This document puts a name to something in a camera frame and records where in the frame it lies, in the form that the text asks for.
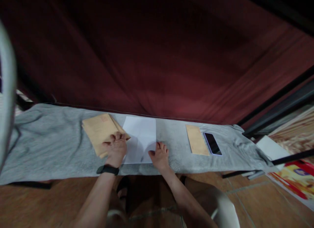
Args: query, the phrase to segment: black phone screen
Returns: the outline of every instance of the black phone screen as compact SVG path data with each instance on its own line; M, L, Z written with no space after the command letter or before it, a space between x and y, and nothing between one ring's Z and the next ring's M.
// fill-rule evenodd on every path
M214 136L209 133L204 133L204 135L212 154L222 155Z

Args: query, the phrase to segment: dark red curtain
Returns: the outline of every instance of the dark red curtain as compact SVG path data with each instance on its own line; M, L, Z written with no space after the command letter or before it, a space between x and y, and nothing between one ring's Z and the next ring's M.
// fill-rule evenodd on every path
M59 103L235 124L314 64L248 0L0 0L24 72Z

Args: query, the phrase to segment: right hand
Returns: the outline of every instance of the right hand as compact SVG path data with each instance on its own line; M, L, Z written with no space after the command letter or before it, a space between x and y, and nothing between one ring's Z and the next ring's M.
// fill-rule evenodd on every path
M110 165L115 168L119 168L123 161L125 154L127 153L127 143L125 134L121 134L119 131L110 135L110 142L103 142L102 145L108 152L108 158L105 165Z
M168 162L169 150L167 149L167 145L164 143L157 142L156 151L148 151L148 154L154 167L156 167L160 174L170 168Z

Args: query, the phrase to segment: black smartwatch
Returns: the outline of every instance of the black smartwatch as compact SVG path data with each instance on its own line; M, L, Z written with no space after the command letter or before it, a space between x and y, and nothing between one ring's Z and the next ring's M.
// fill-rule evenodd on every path
M104 172L112 173L116 176L119 173L119 168L111 167L109 165L103 165L97 170L97 174L101 174Z

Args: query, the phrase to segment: brown envelope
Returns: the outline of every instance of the brown envelope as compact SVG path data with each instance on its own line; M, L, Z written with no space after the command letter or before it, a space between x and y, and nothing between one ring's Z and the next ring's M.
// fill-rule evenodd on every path
M85 119L82 122L82 127L88 135L96 155L100 158L108 154L102 146L102 143L110 141L111 134L119 131L121 134L126 134L127 140L130 139L130 136L108 113Z
M185 126L186 126L187 135L189 137L192 153L201 154L201 155L209 155L209 152L206 147L205 141L202 137L200 128L193 125L185 125Z

